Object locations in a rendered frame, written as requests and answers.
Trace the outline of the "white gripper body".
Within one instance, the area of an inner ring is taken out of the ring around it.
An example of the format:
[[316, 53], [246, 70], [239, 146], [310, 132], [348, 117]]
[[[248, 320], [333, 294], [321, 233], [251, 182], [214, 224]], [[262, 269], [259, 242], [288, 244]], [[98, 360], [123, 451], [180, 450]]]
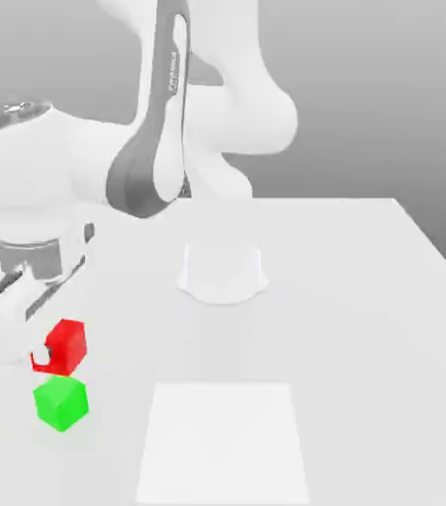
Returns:
[[52, 281], [36, 279], [32, 266], [24, 263], [0, 280], [0, 364], [21, 361], [45, 344], [61, 319], [55, 306], [61, 289], [85, 263], [81, 257], [68, 274]]

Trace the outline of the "small red cube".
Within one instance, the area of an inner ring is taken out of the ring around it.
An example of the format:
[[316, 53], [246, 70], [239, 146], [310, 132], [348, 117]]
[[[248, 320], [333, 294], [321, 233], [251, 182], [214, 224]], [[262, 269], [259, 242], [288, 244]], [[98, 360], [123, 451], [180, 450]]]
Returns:
[[46, 335], [44, 346], [48, 361], [40, 364], [31, 354], [34, 372], [69, 377], [87, 353], [84, 323], [60, 319]]

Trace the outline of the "small green cube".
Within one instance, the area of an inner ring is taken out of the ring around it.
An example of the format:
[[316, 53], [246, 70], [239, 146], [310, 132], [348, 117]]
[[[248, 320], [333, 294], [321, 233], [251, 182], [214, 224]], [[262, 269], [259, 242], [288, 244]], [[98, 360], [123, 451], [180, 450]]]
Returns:
[[85, 384], [72, 377], [51, 376], [33, 391], [37, 414], [47, 425], [65, 432], [89, 412]]

